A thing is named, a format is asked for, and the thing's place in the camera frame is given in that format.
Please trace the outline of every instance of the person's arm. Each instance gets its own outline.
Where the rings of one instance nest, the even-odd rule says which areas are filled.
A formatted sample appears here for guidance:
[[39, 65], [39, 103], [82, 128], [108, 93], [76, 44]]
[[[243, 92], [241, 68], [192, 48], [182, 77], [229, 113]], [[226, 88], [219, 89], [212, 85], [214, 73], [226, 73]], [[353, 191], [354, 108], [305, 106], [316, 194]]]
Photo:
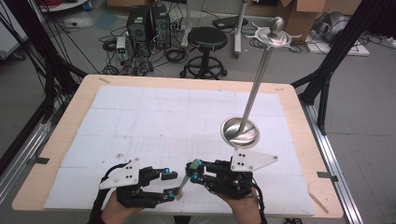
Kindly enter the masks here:
[[126, 208], [117, 201], [116, 191], [111, 193], [110, 198], [102, 212], [101, 218], [106, 224], [122, 224], [128, 217], [139, 213], [144, 208]]
[[230, 205], [233, 210], [233, 217], [238, 224], [260, 224], [260, 210], [257, 198], [253, 193], [246, 198], [235, 200], [225, 196], [220, 196], [224, 202]]

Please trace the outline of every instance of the gray floor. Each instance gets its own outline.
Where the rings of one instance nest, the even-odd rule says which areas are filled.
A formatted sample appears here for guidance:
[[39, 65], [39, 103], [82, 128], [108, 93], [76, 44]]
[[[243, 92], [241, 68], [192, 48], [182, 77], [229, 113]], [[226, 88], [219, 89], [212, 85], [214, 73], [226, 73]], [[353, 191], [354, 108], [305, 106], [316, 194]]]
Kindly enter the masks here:
[[[125, 24], [125, 17], [117, 17], [104, 6], [90, 12], [95, 25], [70, 34], [81, 50], [99, 71], [106, 65], [106, 53], [101, 36]], [[205, 15], [200, 25], [209, 25], [214, 17]], [[264, 19], [250, 19], [265, 25]], [[73, 55], [73, 63], [89, 73], [96, 74], [71, 41], [62, 35], [66, 48]], [[229, 44], [215, 52], [227, 68], [229, 75], [222, 80], [253, 81], [262, 56], [262, 49], [255, 49], [243, 39], [242, 54], [233, 56], [233, 36], [228, 34]], [[369, 57], [347, 56], [336, 70], [330, 89], [326, 130], [332, 148], [340, 163], [346, 182], [357, 204], [364, 223], [389, 224], [396, 222], [396, 51], [375, 44], [365, 46]], [[265, 82], [291, 83], [315, 71], [325, 55], [310, 54], [304, 48], [301, 53], [287, 49], [275, 49], [264, 76]], [[167, 77], [178, 78], [183, 64], [167, 63], [159, 67]], [[148, 76], [163, 77], [155, 70]], [[0, 155], [9, 147], [26, 121], [43, 100], [43, 91], [29, 60], [0, 62]], [[12, 191], [0, 205], [1, 223], [85, 223], [87, 213], [45, 212], [27, 213], [14, 211], [11, 203], [29, 166]], [[347, 223], [344, 219], [310, 219], [304, 223]], [[283, 223], [270, 218], [270, 223]]]

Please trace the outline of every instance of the caster wheel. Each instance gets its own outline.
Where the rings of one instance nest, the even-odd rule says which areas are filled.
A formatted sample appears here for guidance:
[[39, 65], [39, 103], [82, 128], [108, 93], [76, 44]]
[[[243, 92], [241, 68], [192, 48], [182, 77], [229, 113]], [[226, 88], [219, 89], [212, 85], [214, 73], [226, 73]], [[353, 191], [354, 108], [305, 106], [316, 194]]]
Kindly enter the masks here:
[[187, 75], [187, 72], [186, 72], [186, 71], [181, 71], [181, 72], [179, 73], [179, 75], [180, 75], [181, 78], [185, 78], [186, 75]]
[[227, 70], [223, 69], [223, 70], [221, 71], [221, 76], [222, 76], [222, 77], [226, 77], [227, 75], [228, 75]]

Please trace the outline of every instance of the stool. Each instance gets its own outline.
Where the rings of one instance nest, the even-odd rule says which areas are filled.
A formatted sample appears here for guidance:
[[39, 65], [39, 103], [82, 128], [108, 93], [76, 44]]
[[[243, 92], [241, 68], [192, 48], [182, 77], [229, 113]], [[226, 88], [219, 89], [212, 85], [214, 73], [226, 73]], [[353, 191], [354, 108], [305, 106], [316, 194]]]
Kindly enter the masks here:
[[[214, 57], [209, 56], [211, 50], [215, 51], [222, 49], [227, 45], [227, 35], [222, 31], [212, 27], [198, 27], [191, 30], [188, 35], [189, 43], [195, 48], [201, 51], [204, 55], [190, 59], [184, 66], [184, 70], [180, 72], [180, 77], [186, 77], [187, 70], [194, 75], [194, 78], [215, 78], [219, 80], [219, 75], [227, 76], [227, 70], [224, 69], [222, 63]], [[194, 63], [194, 61], [201, 59], [200, 63]], [[214, 73], [212, 69], [218, 68], [219, 71]]]

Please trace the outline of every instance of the table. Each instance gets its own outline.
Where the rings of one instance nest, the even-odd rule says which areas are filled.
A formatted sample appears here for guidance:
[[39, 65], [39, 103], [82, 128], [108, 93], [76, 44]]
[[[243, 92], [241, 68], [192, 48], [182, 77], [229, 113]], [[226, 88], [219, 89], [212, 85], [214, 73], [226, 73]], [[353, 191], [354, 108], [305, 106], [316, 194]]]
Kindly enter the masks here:
[[[73, 142], [78, 127], [90, 108], [97, 90], [104, 85], [193, 90], [222, 89], [249, 92], [252, 83], [160, 77], [111, 77], [102, 75], [85, 77], [40, 155], [42, 158], [49, 158], [49, 162], [34, 165], [12, 204], [15, 210], [46, 210], [43, 206], [64, 154]], [[332, 186], [332, 181], [329, 178], [318, 177], [317, 172], [326, 172], [326, 167], [294, 88], [288, 84], [262, 83], [259, 92], [275, 93], [280, 98], [314, 206], [315, 215], [313, 217], [341, 217], [343, 210]]]

